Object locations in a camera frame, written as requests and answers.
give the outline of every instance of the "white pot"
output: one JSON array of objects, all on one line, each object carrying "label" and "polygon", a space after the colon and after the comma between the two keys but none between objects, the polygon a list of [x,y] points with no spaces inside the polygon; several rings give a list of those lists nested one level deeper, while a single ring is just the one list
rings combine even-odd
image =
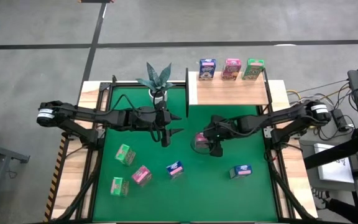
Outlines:
[{"label": "white pot", "polygon": [[[150,97],[150,100],[151,100],[152,103],[153,103],[154,96],[152,95],[152,90],[149,90],[149,97]],[[159,103],[160,101],[162,101],[162,99],[164,99],[165,102],[168,100],[168,93],[167,93],[167,91],[164,92],[164,97],[162,97],[162,96],[156,97],[155,100],[154,100],[154,104]]]}]

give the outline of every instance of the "plant leaf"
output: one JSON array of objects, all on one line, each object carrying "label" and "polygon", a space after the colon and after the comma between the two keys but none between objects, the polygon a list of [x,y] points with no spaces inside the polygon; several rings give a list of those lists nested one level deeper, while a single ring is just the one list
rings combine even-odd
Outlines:
[{"label": "plant leaf", "polygon": [[173,86],[175,86],[175,85],[172,84],[172,83],[167,83],[167,84],[165,85],[165,87],[162,88],[162,90],[163,90],[163,91],[167,91],[169,88],[171,88],[171,87],[173,87]]},{"label": "plant leaf", "polygon": [[144,80],[143,78],[137,78],[136,81],[142,85],[149,87],[152,91],[156,91],[153,81]]},{"label": "plant leaf", "polygon": [[164,68],[164,70],[162,70],[160,74],[161,85],[166,83],[169,79],[169,76],[171,75],[171,64],[172,63],[169,63],[169,65],[166,68]]},{"label": "plant leaf", "polygon": [[160,78],[157,75],[157,72],[155,72],[154,68],[147,62],[147,73],[149,74],[150,81],[155,83],[155,86],[160,86],[161,81]]}]

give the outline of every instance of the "wooden board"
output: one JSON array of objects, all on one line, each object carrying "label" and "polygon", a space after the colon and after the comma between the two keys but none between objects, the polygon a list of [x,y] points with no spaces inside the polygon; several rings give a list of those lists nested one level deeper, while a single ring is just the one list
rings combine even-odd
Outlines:
[{"label": "wooden board", "polygon": [[[274,111],[290,107],[287,91],[283,80],[269,80],[270,93],[272,95],[272,107]],[[277,128],[284,128],[288,123],[278,124]],[[289,144],[299,147],[299,141],[291,139]],[[313,195],[311,194],[308,174],[305,163],[303,162],[302,152],[293,147],[287,147],[282,150],[285,170],[287,172],[288,184],[292,193],[298,201],[304,206],[306,211],[314,217],[317,216],[316,206],[314,205]],[[285,196],[279,188],[282,207],[286,208]]]},{"label": "wooden board", "polygon": [[190,105],[267,105],[263,73],[256,80],[222,80],[222,72],[215,72],[211,81],[198,80],[198,72],[189,72]]},{"label": "wooden board", "polygon": [[[78,104],[79,106],[87,108],[96,107],[96,101],[98,99],[99,93],[99,84],[100,81],[84,82],[81,91],[80,102]],[[276,111],[289,107],[288,97],[283,80],[269,80],[269,85],[273,99],[273,110]],[[83,121],[79,121],[78,123],[86,128],[91,127],[91,123]],[[291,140],[290,144],[299,146],[298,141]],[[78,149],[79,147],[81,147],[81,144],[77,140],[71,141],[68,146],[68,153]],[[61,215],[79,192],[85,166],[85,158],[86,149],[82,149],[66,159],[63,166],[62,178],[60,179],[60,184],[58,186],[55,206],[53,207],[52,218],[57,218],[59,215]],[[288,147],[283,150],[283,158],[291,191],[295,194],[295,197],[300,201],[302,206],[304,206],[311,215],[317,217],[317,212],[314,206],[313,196],[309,187],[309,180],[301,152],[297,149]],[[284,217],[288,217],[288,211],[285,210],[287,207],[285,203],[285,196],[281,189],[279,189],[279,194],[283,207]],[[85,198],[83,217],[87,215],[89,197],[90,190],[87,192],[87,196]]]}]

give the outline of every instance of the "green juice box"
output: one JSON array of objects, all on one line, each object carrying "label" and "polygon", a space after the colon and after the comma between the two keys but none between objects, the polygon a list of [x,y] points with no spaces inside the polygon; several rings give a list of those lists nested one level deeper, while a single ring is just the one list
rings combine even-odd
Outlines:
[{"label": "green juice box", "polygon": [[129,181],[122,177],[115,177],[112,180],[110,194],[125,197],[128,194]]},{"label": "green juice box", "polygon": [[136,152],[134,152],[129,146],[122,144],[116,154],[116,159],[122,162],[126,166],[130,166],[134,160]]},{"label": "green juice box", "polygon": [[247,62],[247,68],[244,74],[242,75],[242,79],[256,80],[264,68],[265,68],[265,62],[263,60],[249,58]]}]

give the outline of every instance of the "yellow black striped tape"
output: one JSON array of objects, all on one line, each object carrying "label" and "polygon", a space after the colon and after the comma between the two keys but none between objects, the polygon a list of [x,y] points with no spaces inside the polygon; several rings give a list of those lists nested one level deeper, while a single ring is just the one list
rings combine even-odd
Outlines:
[{"label": "yellow black striped tape", "polygon": [[63,157],[63,152],[65,150],[66,141],[67,139],[65,137],[62,137],[62,140],[60,140],[60,146],[56,158],[55,170],[53,171],[53,175],[52,175],[52,184],[49,189],[47,208],[44,213],[44,222],[49,221],[52,216],[53,204],[55,203],[55,198],[58,189],[58,178],[59,178],[59,174],[63,170],[63,166],[61,165],[62,165],[62,157]]}]

